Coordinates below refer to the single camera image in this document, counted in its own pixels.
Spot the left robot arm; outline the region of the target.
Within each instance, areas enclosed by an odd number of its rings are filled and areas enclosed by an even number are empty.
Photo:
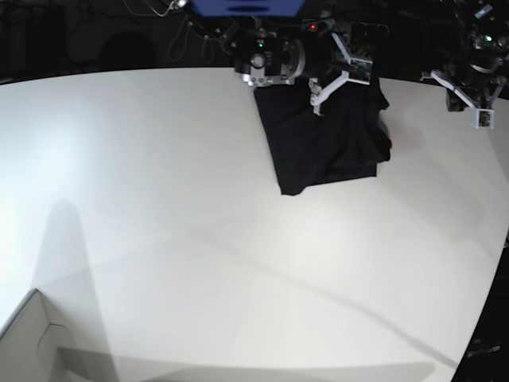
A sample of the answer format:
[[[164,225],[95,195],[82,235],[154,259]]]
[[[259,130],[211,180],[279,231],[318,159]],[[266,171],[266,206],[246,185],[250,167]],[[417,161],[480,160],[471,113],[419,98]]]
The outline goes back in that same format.
[[[446,89],[449,112],[472,111],[475,128],[493,128],[494,102],[508,85],[508,2],[454,1],[457,48],[440,69],[423,72]]]

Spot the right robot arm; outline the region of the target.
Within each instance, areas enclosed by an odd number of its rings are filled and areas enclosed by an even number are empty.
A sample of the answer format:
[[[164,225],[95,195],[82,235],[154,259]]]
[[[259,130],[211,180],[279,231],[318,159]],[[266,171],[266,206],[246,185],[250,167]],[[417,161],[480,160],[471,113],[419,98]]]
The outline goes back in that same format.
[[[231,55],[242,82],[253,88],[307,85],[308,105],[321,115],[345,84],[367,86],[372,61],[354,54],[348,29],[321,9],[300,16],[303,1],[187,1],[185,13],[205,38]]]

